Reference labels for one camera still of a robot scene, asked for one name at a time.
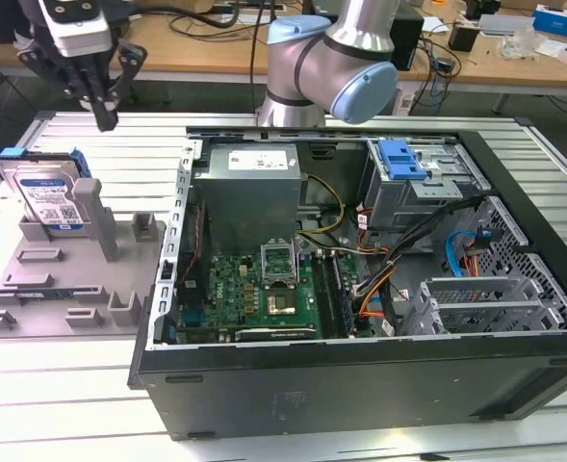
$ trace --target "green circuit board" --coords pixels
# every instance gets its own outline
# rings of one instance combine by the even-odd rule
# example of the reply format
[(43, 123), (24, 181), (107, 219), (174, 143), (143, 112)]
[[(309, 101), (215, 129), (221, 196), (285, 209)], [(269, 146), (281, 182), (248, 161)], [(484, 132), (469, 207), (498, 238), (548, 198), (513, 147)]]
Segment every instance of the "green circuit board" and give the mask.
[[(229, 342), (237, 330), (283, 326), (315, 329), (316, 337), (322, 338), (311, 258), (309, 255), (298, 258), (293, 288), (277, 284), (266, 289), (259, 254), (213, 256), (203, 311), (183, 311), (178, 341), (182, 344)], [(290, 269), (289, 253), (274, 253), (268, 262), (271, 273)], [(354, 259), (350, 255), (341, 256), (339, 268), (346, 288), (350, 289), (358, 278)]]
[[(284, 262), (275, 262), (274, 266), (282, 270), (286, 268)], [(246, 268), (246, 273), (240, 270), (241, 267)], [(295, 312), (276, 315), (269, 313), (269, 296), (284, 295), (294, 298)], [(309, 326), (317, 330), (319, 337), (319, 315), (308, 259), (299, 262), (299, 282), (294, 289), (279, 287), (267, 290), (262, 284), (260, 255), (213, 257), (205, 325), (209, 327)]]

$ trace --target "table surface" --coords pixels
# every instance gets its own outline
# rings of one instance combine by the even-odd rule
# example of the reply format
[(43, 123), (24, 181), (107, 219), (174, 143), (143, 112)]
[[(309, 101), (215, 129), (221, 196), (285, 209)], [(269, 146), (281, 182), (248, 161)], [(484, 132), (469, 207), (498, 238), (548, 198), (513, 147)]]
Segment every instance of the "table surface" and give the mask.
[[(445, 5), (425, 1), (424, 12), (453, 22), (463, 7), (461, 0), (448, 0)], [(499, 14), (529, 15), (530, 12), (501, 10)], [(131, 41), (148, 50), (148, 59), (143, 66), (146, 71), (162, 72), (211, 72), (247, 74), (250, 56), (250, 31), (241, 32), (245, 39), (228, 42), (205, 42), (174, 34), (168, 27), (169, 17), (148, 16), (131, 25), (128, 37)], [(191, 27), (192, 34), (217, 32), (210, 26), (191, 24), (182, 19), (177, 26), (183, 30)], [(433, 34), (431, 39), (446, 45), (450, 33)], [(259, 38), (265, 41), (267, 28), (263, 27)], [(514, 85), (567, 88), (567, 65), (555, 58), (540, 56), (538, 60), (503, 60), (497, 51), (500, 38), (478, 36), (471, 53), (457, 52), (462, 62), (462, 71), (456, 77), (457, 83)], [(0, 45), (0, 65), (19, 65), (11, 45)], [(265, 74), (268, 69), (268, 47), (257, 43), (255, 72)], [(428, 72), (428, 61), (424, 53), (417, 53), (412, 68), (400, 72), (401, 80), (424, 80)]]
[[(251, 122), (249, 115), (132, 113), (120, 114), (118, 128), (102, 134), (92, 115), (65, 113), (34, 123), (20, 144), (47, 151), (79, 144), (116, 219), (129, 219), (133, 211), (164, 218), (173, 202), (174, 146), (184, 127)], [(567, 241), (567, 219), (546, 201), (557, 195), (567, 203), (567, 166), (533, 129), (511, 118), (380, 117), (367, 126), (429, 124), (478, 131), (547, 219), (566, 226), (559, 229)], [(0, 182), (0, 274), (19, 240), (22, 210)], [(123, 462), (419, 460), (412, 454), (426, 452), (483, 462), (567, 461), (567, 392), (519, 422), (173, 443), (147, 393), (126, 386), (133, 346), (126, 336), (0, 341), (0, 461), (48, 461), (61, 454), (64, 462), (84, 462), (119, 453)]]

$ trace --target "sticker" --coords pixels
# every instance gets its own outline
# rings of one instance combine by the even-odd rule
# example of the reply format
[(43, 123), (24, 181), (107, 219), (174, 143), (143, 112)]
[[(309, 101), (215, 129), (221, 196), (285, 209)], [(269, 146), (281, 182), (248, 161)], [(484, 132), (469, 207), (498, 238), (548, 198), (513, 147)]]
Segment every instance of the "sticker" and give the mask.
[(285, 151), (232, 151), (230, 170), (287, 170)]
[(383, 329), (384, 333), (388, 337), (394, 337), (395, 336), (395, 328), (392, 326), (391, 323), (387, 322), (385, 318), (383, 319), (383, 322), (381, 323), (381, 328)]
[(75, 204), (64, 196), (69, 191), (64, 180), (20, 180), (20, 188), (41, 223), (71, 225), (84, 222)]
[(401, 291), (395, 291), (395, 296), (392, 297), (392, 301), (408, 301), (409, 300), (409, 291), (407, 289), (403, 289)]
[(15, 296), (18, 298), (43, 298), (41, 292), (16, 292)]
[(366, 215), (358, 215), (358, 228), (364, 230), (369, 229), (369, 220)]
[(440, 170), (439, 163), (435, 161), (422, 161), (420, 162), (420, 167), (424, 170)]

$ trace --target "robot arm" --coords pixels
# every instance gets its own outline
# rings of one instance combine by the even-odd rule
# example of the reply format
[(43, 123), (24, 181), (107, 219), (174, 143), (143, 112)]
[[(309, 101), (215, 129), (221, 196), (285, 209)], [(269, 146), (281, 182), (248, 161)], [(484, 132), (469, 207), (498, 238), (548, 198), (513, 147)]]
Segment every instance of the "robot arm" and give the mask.
[[(19, 0), (33, 41), (18, 59), (41, 79), (76, 97), (94, 113), (102, 132), (118, 122), (116, 106), (146, 59), (146, 50), (119, 37), (128, 22), (124, 2), (114, 0)], [(121, 74), (109, 75), (118, 51)]]
[(376, 116), (397, 87), (389, 60), (398, 7), (399, 0), (346, 0), (334, 25), (310, 15), (274, 21), (258, 125), (321, 126), (324, 110), (351, 124)]

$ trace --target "metal slotted table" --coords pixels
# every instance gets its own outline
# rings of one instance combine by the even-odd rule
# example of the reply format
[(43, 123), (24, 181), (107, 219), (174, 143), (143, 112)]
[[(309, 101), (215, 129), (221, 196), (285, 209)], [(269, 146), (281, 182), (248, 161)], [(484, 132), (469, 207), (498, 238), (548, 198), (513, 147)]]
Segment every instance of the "metal slotted table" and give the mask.
[[(136, 211), (161, 219), (173, 203), (185, 126), (251, 124), (247, 115), (124, 114), (114, 132), (100, 134), (91, 115), (64, 113), (33, 122), (20, 144), (41, 151), (79, 146), (116, 219)], [(479, 131), (567, 243), (567, 161), (534, 128), (504, 118), (421, 117), (365, 126)], [(21, 215), (22, 204), (0, 182), (0, 274), (20, 239)], [(0, 341), (0, 460), (419, 460), (423, 453), (567, 460), (567, 392), (520, 422), (173, 443), (146, 392), (126, 386), (133, 346), (128, 336)]]

